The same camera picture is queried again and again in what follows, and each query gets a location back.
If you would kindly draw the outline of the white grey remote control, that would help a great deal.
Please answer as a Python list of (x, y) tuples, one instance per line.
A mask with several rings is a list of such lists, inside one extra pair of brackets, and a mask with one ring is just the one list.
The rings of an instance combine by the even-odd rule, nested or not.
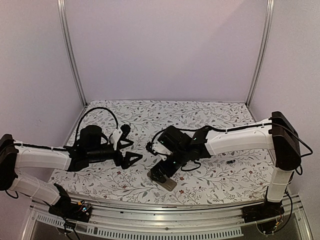
[(177, 182), (168, 178), (166, 175), (161, 175), (160, 177), (156, 176), (155, 174), (149, 171), (147, 176), (156, 184), (163, 187), (165, 190), (172, 192), (174, 188), (177, 186)]

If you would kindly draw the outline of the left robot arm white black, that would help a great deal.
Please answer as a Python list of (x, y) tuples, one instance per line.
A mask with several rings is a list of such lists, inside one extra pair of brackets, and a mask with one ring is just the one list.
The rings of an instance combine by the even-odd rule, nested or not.
[(89, 125), (80, 131), (80, 137), (72, 146), (63, 148), (26, 144), (5, 134), (0, 139), (0, 189), (15, 191), (30, 198), (42, 200), (63, 216), (74, 213), (70, 197), (57, 184), (49, 184), (19, 171), (22, 168), (57, 169), (79, 172), (90, 164), (112, 160), (117, 167), (128, 169), (142, 159), (139, 153), (122, 153), (133, 145), (127, 139), (131, 128), (125, 124), (108, 138), (97, 125)]

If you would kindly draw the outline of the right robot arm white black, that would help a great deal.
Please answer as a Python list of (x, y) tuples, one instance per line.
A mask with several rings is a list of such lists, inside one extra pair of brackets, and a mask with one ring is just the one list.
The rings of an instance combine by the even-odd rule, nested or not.
[(206, 125), (195, 130), (193, 136), (170, 125), (158, 138), (148, 142), (146, 149), (161, 156), (148, 177), (169, 191), (176, 186), (171, 177), (189, 161), (233, 151), (273, 150), (275, 166), (265, 202), (258, 208), (262, 218), (269, 218), (278, 210), (290, 177), (302, 162), (298, 133), (280, 111), (272, 112), (270, 118), (262, 121), (234, 128)]

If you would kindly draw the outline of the black battery far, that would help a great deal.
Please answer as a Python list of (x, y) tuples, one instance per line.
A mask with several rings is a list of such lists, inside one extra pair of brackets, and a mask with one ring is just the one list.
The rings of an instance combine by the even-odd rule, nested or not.
[(227, 164), (233, 164), (233, 163), (235, 163), (235, 161), (236, 161), (236, 160), (234, 160), (234, 159), (233, 159), (233, 160), (228, 160), (226, 163), (227, 163)]

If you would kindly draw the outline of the floral patterned table mat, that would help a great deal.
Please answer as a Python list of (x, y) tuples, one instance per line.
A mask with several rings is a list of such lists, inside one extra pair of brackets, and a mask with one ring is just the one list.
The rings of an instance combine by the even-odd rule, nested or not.
[(221, 153), (188, 162), (172, 177), (168, 191), (152, 181), (148, 172), (168, 151), (158, 142), (159, 131), (168, 126), (184, 129), (190, 136), (203, 126), (226, 129), (252, 123), (243, 103), (155, 100), (100, 100), (86, 107), (81, 127), (100, 126), (109, 136), (116, 125), (127, 124), (133, 145), (127, 151), (142, 159), (128, 169), (114, 162), (94, 163), (78, 172), (54, 170), (49, 181), (66, 191), (92, 198), (157, 205), (213, 205), (260, 201), (274, 169), (265, 149)]

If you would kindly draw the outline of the aluminium front rail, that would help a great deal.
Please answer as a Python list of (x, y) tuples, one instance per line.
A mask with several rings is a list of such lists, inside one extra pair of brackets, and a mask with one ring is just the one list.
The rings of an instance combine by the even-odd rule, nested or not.
[(297, 194), (285, 197), (284, 216), (275, 233), (259, 231), (259, 221), (245, 222), (242, 209), (258, 201), (212, 205), (164, 205), (108, 200), (72, 194), (92, 204), (89, 222), (74, 228), (48, 212), (39, 200), (30, 204), (23, 240), (313, 240)]

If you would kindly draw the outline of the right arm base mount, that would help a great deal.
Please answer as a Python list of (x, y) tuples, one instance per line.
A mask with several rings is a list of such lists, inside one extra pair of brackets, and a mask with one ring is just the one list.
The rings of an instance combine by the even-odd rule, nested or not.
[(265, 199), (263, 203), (242, 207), (241, 213), (244, 222), (250, 223), (275, 218), (284, 214), (285, 211), (282, 200), (280, 202), (271, 202)]

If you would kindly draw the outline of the left aluminium frame post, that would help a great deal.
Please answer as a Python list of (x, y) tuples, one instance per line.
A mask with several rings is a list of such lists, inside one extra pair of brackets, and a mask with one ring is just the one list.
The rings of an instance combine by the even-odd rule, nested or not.
[(81, 83), (81, 78), (74, 54), (74, 49), (72, 45), (72, 39), (71, 39), (71, 33), (70, 33), (70, 28), (68, 24), (68, 16), (67, 16), (67, 10), (66, 10), (66, 3), (64, 0), (57, 0), (57, 9), (58, 9), (58, 14), (59, 14), (59, 20), (60, 20), (60, 25), (61, 25), (61, 30), (62, 30), (62, 36), (65, 44), (65, 49), (67, 53), (67, 58), (69, 61), (73, 81), (75, 84), (75, 88), (77, 90), (80, 102), (83, 107), (86, 107), (88, 105), (84, 88)]

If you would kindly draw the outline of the aluminium frame post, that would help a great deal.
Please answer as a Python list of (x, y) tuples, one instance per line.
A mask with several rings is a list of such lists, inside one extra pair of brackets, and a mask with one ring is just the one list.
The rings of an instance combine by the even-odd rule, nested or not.
[(265, 58), (265, 54), (266, 54), (266, 50), (267, 50), (267, 46), (268, 46), (269, 36), (270, 36), (271, 28), (272, 28), (274, 7), (275, 7), (274, 0), (268, 0), (266, 2), (266, 12), (265, 12), (262, 37), (261, 37), (261, 41), (260, 41), (258, 56), (257, 56), (256, 64), (254, 67), (248, 95), (247, 95), (247, 98), (245, 101), (245, 104), (248, 108), (251, 107), (251, 104), (253, 102), (255, 91), (256, 91), (256, 88), (257, 88), (257, 85), (259, 82), (259, 78), (260, 78), (260, 73), (262, 70), (263, 63), (264, 63), (264, 58)]
[(67, 16), (67, 10), (66, 10), (66, 3), (64, 0), (57, 0), (57, 9), (58, 9), (58, 14), (59, 14), (59, 20), (60, 20), (60, 25), (61, 25), (61, 30), (62, 30), (62, 36), (65, 44), (65, 49), (67, 53), (67, 58), (69, 61), (73, 81), (75, 84), (75, 88), (77, 90), (80, 102), (83, 107), (86, 107), (88, 105), (84, 88), (81, 83), (81, 78), (74, 54), (74, 49), (72, 45), (72, 39), (71, 39), (71, 33), (70, 33), (70, 28), (68, 24), (68, 16)]

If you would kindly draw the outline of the right aluminium frame post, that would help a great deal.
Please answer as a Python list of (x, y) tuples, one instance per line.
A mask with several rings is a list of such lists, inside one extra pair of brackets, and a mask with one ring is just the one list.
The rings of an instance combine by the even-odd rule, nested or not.
[(247, 95), (247, 98), (245, 101), (245, 104), (248, 108), (251, 107), (251, 104), (253, 102), (255, 91), (256, 91), (256, 88), (257, 88), (257, 85), (259, 82), (259, 78), (260, 78), (260, 73), (262, 70), (263, 63), (264, 63), (264, 58), (265, 58), (265, 54), (266, 54), (266, 50), (267, 50), (267, 46), (268, 46), (269, 36), (270, 36), (271, 28), (272, 28), (274, 7), (275, 7), (274, 0), (268, 0), (266, 2), (266, 12), (265, 12), (262, 37), (261, 37), (261, 41), (260, 41), (258, 56), (257, 56), (256, 64), (254, 67), (248, 95)]

